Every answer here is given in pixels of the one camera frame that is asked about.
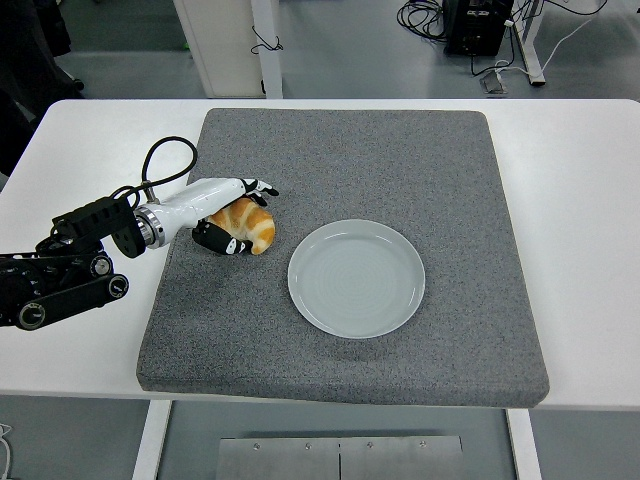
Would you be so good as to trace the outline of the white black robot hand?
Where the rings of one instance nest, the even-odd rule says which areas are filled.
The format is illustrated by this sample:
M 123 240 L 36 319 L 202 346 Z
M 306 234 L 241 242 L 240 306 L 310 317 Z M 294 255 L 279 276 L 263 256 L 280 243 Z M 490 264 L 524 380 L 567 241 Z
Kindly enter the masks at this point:
M 264 253 L 275 238 L 275 222 L 262 195 L 278 194 L 257 179 L 205 178 L 160 203 L 136 210 L 145 244 L 169 244 L 190 228 L 193 240 L 220 255 Z

